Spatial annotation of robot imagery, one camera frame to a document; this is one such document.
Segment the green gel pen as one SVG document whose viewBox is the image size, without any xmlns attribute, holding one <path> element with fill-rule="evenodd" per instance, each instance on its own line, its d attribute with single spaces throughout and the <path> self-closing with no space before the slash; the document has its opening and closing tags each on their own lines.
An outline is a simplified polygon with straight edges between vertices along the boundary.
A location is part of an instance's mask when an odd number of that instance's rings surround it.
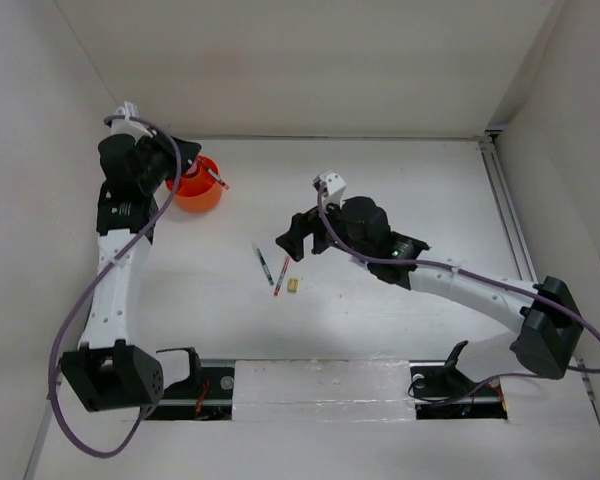
<svg viewBox="0 0 600 480">
<path fill-rule="evenodd" d="M 258 258 L 258 260 L 260 262 L 260 265 L 261 265 L 261 267 L 263 269 L 263 272 L 265 274 L 265 277 L 266 277 L 269 285 L 270 286 L 274 286 L 273 276 L 272 276 L 271 271 L 269 269 L 269 266 L 268 266 L 268 264 L 266 262 L 266 259 L 265 259 L 264 255 L 262 253 L 262 250 L 256 244 L 253 244 L 253 250 L 254 250 L 254 253 L 256 254 L 256 256 L 257 256 L 257 258 Z"/>
</svg>

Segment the red gel pen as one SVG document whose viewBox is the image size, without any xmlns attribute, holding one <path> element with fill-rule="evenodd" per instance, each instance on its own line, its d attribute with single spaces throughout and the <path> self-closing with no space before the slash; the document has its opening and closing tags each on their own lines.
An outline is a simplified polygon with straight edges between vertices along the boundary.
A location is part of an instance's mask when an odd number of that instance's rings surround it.
<svg viewBox="0 0 600 480">
<path fill-rule="evenodd" d="M 283 262 L 280 274 L 278 276 L 278 279 L 277 279 L 275 287 L 274 287 L 274 296 L 275 297 L 277 297 L 279 295 L 279 293 L 280 293 L 280 290 L 281 290 L 281 287 L 282 287 L 285 275 L 286 275 L 287 270 L 288 270 L 288 266 L 289 266 L 290 260 L 291 260 L 290 256 L 286 255 L 285 258 L 284 258 L 284 262 Z"/>
</svg>

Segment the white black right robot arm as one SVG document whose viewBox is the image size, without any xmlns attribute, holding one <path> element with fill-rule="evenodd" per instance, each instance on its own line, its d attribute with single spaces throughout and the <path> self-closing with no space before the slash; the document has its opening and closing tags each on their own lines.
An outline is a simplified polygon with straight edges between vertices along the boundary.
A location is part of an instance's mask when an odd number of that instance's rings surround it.
<svg viewBox="0 0 600 480">
<path fill-rule="evenodd" d="M 577 306 L 562 280 L 494 281 L 441 267 L 426 242 L 393 231 L 385 210 L 364 196 L 295 214 L 276 243 L 299 262 L 306 237 L 312 237 L 315 255 L 330 247 L 359 254 L 367 270 L 384 283 L 445 298 L 506 327 L 504 335 L 454 346 L 442 369 L 442 381 L 451 392 L 466 393 L 479 380 L 504 373 L 564 377 L 583 328 L 573 318 Z"/>
</svg>

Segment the orange gel pen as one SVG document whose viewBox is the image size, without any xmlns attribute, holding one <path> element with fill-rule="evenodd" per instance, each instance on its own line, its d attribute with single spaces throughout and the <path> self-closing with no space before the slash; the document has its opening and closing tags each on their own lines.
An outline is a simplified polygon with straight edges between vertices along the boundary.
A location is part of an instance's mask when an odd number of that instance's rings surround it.
<svg viewBox="0 0 600 480">
<path fill-rule="evenodd" d="M 203 165 L 202 168 L 207 172 L 207 174 L 223 189 L 228 190 L 230 186 L 220 177 L 220 175 L 214 171 L 211 167 Z"/>
</svg>

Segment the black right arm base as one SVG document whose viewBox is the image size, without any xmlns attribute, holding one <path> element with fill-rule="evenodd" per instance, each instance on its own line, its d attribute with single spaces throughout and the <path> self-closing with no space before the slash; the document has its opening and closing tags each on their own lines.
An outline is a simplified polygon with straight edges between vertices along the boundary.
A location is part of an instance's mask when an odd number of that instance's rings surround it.
<svg viewBox="0 0 600 480">
<path fill-rule="evenodd" d="M 444 361 L 410 364 L 407 395 L 414 400 L 417 420 L 508 419 L 499 385 L 487 384 L 477 390 L 477 383 L 456 368 L 467 344 L 456 344 Z"/>
</svg>

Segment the white foam block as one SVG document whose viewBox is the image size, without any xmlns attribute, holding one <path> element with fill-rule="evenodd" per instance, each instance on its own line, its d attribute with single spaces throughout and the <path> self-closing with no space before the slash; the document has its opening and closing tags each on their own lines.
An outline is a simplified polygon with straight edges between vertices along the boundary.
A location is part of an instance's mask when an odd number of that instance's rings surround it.
<svg viewBox="0 0 600 480">
<path fill-rule="evenodd" d="M 240 422 L 404 423 L 416 419 L 403 360 L 236 363 L 232 419 Z"/>
</svg>

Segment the orange ribbed round container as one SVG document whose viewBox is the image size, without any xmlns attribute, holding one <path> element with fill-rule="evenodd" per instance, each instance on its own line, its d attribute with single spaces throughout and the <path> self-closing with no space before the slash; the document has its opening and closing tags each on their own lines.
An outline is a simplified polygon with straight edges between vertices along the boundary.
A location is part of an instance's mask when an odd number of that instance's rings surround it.
<svg viewBox="0 0 600 480">
<path fill-rule="evenodd" d="M 200 173 L 194 178 L 180 178 L 174 202 L 188 213 L 206 213 L 212 210 L 220 201 L 225 189 L 217 184 L 202 168 L 211 167 L 219 174 L 216 163 L 204 155 L 197 156 Z"/>
</svg>

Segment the yellow rubber eraser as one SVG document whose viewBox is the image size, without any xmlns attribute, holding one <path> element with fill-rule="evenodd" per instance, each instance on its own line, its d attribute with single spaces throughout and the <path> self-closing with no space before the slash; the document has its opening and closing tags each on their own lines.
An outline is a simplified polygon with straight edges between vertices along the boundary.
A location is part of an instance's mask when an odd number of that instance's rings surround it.
<svg viewBox="0 0 600 480">
<path fill-rule="evenodd" d="M 287 284 L 287 291 L 296 293 L 298 291 L 299 280 L 297 278 L 290 278 Z"/>
</svg>

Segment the aluminium side rail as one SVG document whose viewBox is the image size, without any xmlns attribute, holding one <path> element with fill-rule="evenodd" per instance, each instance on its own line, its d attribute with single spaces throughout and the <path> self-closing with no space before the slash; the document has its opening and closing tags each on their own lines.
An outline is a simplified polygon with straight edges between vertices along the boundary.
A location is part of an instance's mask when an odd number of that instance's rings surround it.
<svg viewBox="0 0 600 480">
<path fill-rule="evenodd" d="M 523 280 L 536 280 L 536 271 L 498 158 L 495 138 L 493 132 L 481 137 L 480 152 L 518 274 Z"/>
</svg>

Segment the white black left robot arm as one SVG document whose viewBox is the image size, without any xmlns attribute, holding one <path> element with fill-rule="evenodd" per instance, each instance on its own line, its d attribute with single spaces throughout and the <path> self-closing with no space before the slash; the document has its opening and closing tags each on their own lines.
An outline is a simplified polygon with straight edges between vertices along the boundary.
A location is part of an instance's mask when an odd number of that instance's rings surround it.
<svg viewBox="0 0 600 480">
<path fill-rule="evenodd" d="M 153 244 L 156 190 L 187 172 L 196 142 L 158 135 L 114 134 L 98 145 L 105 180 L 98 202 L 98 271 L 89 318 L 76 350 L 60 368 L 89 412 L 150 407 L 164 391 L 160 362 L 138 344 L 134 311 L 140 276 Z"/>
</svg>

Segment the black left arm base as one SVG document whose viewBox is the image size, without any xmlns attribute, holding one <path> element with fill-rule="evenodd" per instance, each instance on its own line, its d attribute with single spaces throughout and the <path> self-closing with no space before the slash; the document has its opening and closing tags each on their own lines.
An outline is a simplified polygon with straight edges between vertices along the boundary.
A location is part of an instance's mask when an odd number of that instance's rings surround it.
<svg viewBox="0 0 600 480">
<path fill-rule="evenodd" d="M 156 351 L 163 396 L 145 415 L 151 421 L 230 421 L 236 361 L 202 359 L 193 347 Z"/>
</svg>

